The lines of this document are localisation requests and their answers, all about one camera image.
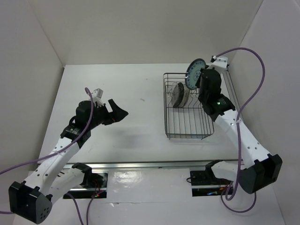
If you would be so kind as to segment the frosted square glass plate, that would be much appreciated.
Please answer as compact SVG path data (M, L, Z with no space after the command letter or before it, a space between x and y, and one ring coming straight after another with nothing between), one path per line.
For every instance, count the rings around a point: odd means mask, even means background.
M184 89L183 99L182 99L182 101L181 101L181 103L179 105L179 108L183 108L187 104L188 99L189 99L189 93L190 93L190 89L185 88Z

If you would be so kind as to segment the black round plate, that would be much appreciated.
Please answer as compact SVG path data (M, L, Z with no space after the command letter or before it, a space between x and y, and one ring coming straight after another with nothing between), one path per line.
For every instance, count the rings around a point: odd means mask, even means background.
M177 103L173 106L173 108L178 108L184 95L184 85L181 82L178 82L178 89L179 89L179 97Z

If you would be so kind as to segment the blue patterned round plate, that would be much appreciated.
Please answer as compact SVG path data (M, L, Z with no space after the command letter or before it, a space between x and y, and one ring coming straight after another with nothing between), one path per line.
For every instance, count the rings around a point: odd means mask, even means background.
M197 82L201 76L201 70L205 69L206 62L198 58L188 66L186 75L185 75L185 85L190 90L197 89Z

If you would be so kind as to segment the clear textured glass plate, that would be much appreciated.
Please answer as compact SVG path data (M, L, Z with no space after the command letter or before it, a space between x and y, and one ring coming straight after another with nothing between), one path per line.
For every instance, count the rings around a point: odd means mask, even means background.
M172 82L168 84L167 86L168 106L173 107L177 103L178 97L179 97L178 83Z

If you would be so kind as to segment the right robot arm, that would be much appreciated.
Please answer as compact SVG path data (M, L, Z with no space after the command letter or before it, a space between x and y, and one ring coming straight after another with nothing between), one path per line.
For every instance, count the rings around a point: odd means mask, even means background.
M236 164L215 160L205 167L205 180L214 184L220 179L236 181L242 189L252 194L272 183L279 175L282 166L281 157L266 150L244 122L238 117L238 111L225 95L221 94L221 76L215 69L200 69L197 81L199 101L205 113L238 149L244 169L238 170Z

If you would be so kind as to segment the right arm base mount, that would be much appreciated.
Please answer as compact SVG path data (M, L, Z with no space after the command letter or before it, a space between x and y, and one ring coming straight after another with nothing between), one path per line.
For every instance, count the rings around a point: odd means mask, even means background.
M229 180L210 176L207 171L190 171L186 181L191 184L192 196L218 196L231 183Z

